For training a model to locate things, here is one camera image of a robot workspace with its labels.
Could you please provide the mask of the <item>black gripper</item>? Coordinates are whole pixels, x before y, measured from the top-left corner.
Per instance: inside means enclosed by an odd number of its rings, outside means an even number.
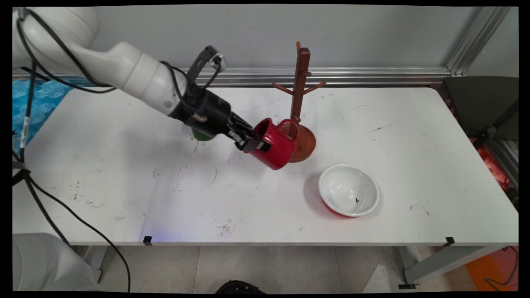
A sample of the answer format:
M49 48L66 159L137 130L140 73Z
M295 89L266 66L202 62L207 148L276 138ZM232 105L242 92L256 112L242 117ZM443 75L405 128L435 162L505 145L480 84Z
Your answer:
M254 128L235 112L221 97L202 91L196 96L186 94L169 117L210 137L226 135L240 151L268 152L272 145L259 137Z

